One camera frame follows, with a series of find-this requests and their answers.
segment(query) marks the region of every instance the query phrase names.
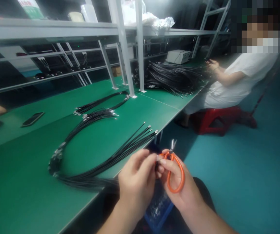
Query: white metal frame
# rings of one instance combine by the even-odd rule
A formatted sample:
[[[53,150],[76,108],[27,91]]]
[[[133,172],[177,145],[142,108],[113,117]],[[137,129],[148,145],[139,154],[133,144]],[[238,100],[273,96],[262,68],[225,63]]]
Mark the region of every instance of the white metal frame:
[[[212,7],[212,5],[213,5],[213,0],[208,0],[207,7],[206,7],[206,10],[205,10],[205,14],[204,14],[204,17],[203,17],[203,19],[202,19],[202,23],[201,23],[200,30],[204,30],[205,25],[206,25],[206,22],[207,22],[207,19],[208,19],[208,16],[214,15],[214,14],[219,14],[219,13],[221,13],[221,12],[223,12],[223,15],[222,15],[222,17],[221,17],[221,19],[220,19],[220,22],[219,22],[219,25],[218,25],[216,31],[212,31],[213,34],[214,34],[214,37],[213,37],[213,40],[212,40],[212,42],[211,42],[211,44],[210,44],[210,48],[209,48],[209,50],[208,50],[208,52],[207,52],[206,57],[209,57],[209,56],[210,56],[210,54],[211,54],[211,52],[212,52],[212,49],[213,49],[213,47],[214,47],[214,45],[215,45],[215,41],[216,41],[218,35],[221,33],[220,30],[221,30],[221,27],[222,27],[222,25],[223,25],[223,23],[224,23],[224,20],[225,20],[225,18],[226,18],[226,15],[227,15],[227,13],[228,13],[228,10],[229,10],[229,8],[230,8],[230,6],[231,6],[231,2],[232,2],[231,0],[228,0],[227,5],[226,5],[225,7],[218,8],[218,9],[215,9],[215,10],[210,11],[210,9],[211,9],[211,7]],[[195,56],[196,56],[196,53],[197,53],[197,50],[198,50],[198,47],[199,47],[200,40],[201,40],[201,38],[198,36],[198,37],[197,37],[197,40],[196,40],[196,43],[195,43],[195,46],[194,46],[192,58],[195,58]]]
[[[108,0],[109,9],[111,13],[112,23],[81,23],[81,22],[71,22],[71,21],[53,21],[53,20],[25,20],[25,19],[0,19],[0,40],[11,40],[11,39],[37,39],[37,38],[47,38],[56,39],[63,37],[78,37],[78,36],[98,36],[100,48],[93,49],[81,49],[73,50],[69,43],[66,42],[68,46],[68,51],[65,51],[60,43],[57,43],[57,46],[60,51],[46,53],[46,54],[36,54],[36,55],[27,55],[15,58],[0,58],[0,62],[8,61],[13,59],[24,59],[24,58],[36,58],[36,57],[48,57],[48,56],[64,56],[66,62],[73,67],[74,64],[68,58],[68,54],[72,54],[74,57],[75,63],[77,66],[80,66],[76,53],[89,52],[89,51],[101,51],[103,58],[105,60],[105,66],[100,66],[96,68],[90,68],[82,71],[75,71],[68,74],[58,75],[55,77],[50,77],[44,80],[35,80],[32,82],[27,82],[24,84],[14,85],[10,87],[1,88],[0,92],[5,92],[17,88],[26,87],[33,84],[38,84],[42,82],[47,82],[54,79],[59,79],[66,76],[78,75],[78,78],[83,86],[88,85],[86,79],[84,79],[80,74],[85,74],[89,83],[92,84],[87,72],[95,71],[99,69],[107,68],[113,88],[117,89],[115,80],[112,73],[112,66],[121,66],[123,84],[128,85],[130,96],[136,98],[130,62],[138,61],[139,63],[139,76],[140,76],[140,91],[145,92],[144,90],[144,59],[153,58],[157,56],[163,56],[167,53],[161,53],[153,56],[144,57],[143,46],[152,45],[155,43],[143,43],[144,39],[149,37],[177,37],[177,36],[197,36],[195,47],[193,50],[192,57],[194,58],[197,49],[200,43],[201,35],[213,35],[213,40],[210,45],[207,56],[210,55],[216,39],[219,34],[224,34],[220,32],[227,12],[230,8],[231,0],[228,1],[227,5],[222,8],[218,8],[213,0],[206,0],[207,8],[201,24],[200,30],[186,30],[186,29],[168,29],[155,31],[151,27],[143,26],[142,24],[142,1],[136,0],[136,27],[124,26],[121,1],[120,0]],[[218,14],[223,12],[223,16],[219,22],[216,31],[205,31],[204,27],[209,15]],[[105,36],[118,36],[119,44],[116,44],[116,49],[118,52],[119,63],[110,64],[106,49],[111,49],[115,47],[106,47],[106,41],[103,40]],[[132,42],[136,47],[136,58],[130,59],[128,54],[128,44],[127,42]]]
[[[123,55],[123,60],[125,64],[125,70],[128,80],[128,87],[129,87],[129,94],[131,97],[136,98],[137,96],[134,93],[133,88],[133,82],[132,82],[132,74],[131,74],[131,66],[130,66],[130,59],[129,59],[129,53],[128,53],[128,44],[127,44],[127,36],[126,36],[126,30],[124,26],[124,18],[123,18],[123,12],[121,9],[121,2],[120,0],[107,0],[110,11],[111,11],[111,17],[114,18],[117,22],[117,28],[118,28],[118,37],[121,44],[121,50]]]

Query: teal floor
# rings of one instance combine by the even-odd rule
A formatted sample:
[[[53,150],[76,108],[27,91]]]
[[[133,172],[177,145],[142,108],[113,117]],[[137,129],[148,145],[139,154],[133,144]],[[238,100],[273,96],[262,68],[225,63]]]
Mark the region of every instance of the teal floor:
[[[264,83],[241,103],[251,110]],[[171,123],[161,145],[207,185],[218,214],[239,233],[280,233],[280,72],[255,115],[257,129],[235,124],[224,137],[196,135]]]

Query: wire harness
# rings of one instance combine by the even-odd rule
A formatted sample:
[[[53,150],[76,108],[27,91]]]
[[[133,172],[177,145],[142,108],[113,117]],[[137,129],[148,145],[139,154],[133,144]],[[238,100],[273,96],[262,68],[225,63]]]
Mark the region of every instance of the wire harness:
[[[97,100],[95,102],[76,108],[74,114],[81,115],[87,112],[88,110],[92,109],[93,107],[96,107],[102,102],[108,100],[109,98],[121,94],[125,94],[126,97],[121,103],[117,104],[116,106],[109,109],[99,109],[90,114],[83,115],[83,120],[69,133],[65,141],[58,147],[58,149],[54,152],[53,156],[50,159],[48,171],[53,177],[56,177],[58,180],[62,181],[66,185],[79,189],[85,189],[89,191],[100,191],[101,189],[106,187],[110,189],[110,191],[117,191],[117,179],[106,179],[99,178],[96,176],[104,172],[108,168],[112,167],[128,155],[130,155],[133,151],[138,149],[146,142],[151,141],[157,135],[158,131],[156,130],[155,132],[152,132],[152,130],[150,129],[151,126],[146,127],[142,132],[137,134],[137,132],[139,132],[139,130],[143,127],[145,122],[112,156],[110,156],[105,162],[101,163],[97,167],[78,175],[68,176],[65,173],[63,173],[63,171],[61,170],[61,166],[63,151],[66,145],[70,142],[70,140],[77,133],[79,133],[82,129],[86,128],[90,124],[100,119],[115,118],[116,116],[118,116],[116,113],[114,113],[114,109],[123,105],[129,99],[129,94],[126,91],[118,92],[100,100]]]
[[[204,87],[210,72],[204,66],[186,67],[177,64],[161,64],[149,61],[144,78],[146,88],[162,88],[176,96],[194,94]],[[140,85],[138,69],[135,69],[133,81]]]

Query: black phone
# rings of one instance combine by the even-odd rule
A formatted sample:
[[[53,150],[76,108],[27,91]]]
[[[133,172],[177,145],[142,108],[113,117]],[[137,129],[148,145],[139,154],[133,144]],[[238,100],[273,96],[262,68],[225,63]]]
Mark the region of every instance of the black phone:
[[[45,112],[39,112],[36,114],[33,114],[32,117],[30,117],[27,121],[25,121],[21,127],[28,127],[33,125],[37,120],[40,119],[40,117],[42,117],[45,114]]]
[[[212,62],[210,61],[210,58],[209,58],[209,57],[206,57],[205,60],[206,60],[206,62],[212,63]]]

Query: cardboard box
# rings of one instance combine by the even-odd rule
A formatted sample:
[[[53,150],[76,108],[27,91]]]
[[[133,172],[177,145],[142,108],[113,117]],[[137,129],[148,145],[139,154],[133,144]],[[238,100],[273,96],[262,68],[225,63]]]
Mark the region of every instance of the cardboard box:
[[[114,77],[121,76],[121,69],[120,69],[120,67],[113,67],[112,68],[112,72],[113,72]]]

